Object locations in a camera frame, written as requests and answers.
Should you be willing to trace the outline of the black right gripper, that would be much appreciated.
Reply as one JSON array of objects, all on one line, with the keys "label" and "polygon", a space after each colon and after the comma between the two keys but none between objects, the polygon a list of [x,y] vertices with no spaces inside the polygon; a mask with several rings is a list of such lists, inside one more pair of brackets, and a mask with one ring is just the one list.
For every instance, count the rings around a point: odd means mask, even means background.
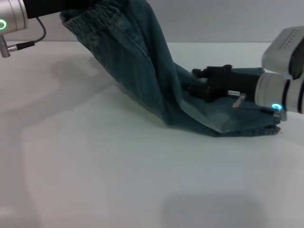
[{"label": "black right gripper", "polygon": [[187,85],[186,91],[190,96],[206,98],[214,102],[222,97],[232,96],[234,92],[246,94],[247,100],[253,102],[261,68],[233,68],[231,65],[209,66],[203,70],[192,69],[197,79],[206,78],[205,86]]}]

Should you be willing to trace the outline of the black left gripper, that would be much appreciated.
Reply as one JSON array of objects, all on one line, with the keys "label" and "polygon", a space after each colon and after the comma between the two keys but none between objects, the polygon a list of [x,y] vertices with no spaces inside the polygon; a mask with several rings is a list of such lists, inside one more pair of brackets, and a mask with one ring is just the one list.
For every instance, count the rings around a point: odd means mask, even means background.
[{"label": "black left gripper", "polygon": [[65,10],[88,9],[97,0],[24,0],[29,19],[62,12]]}]

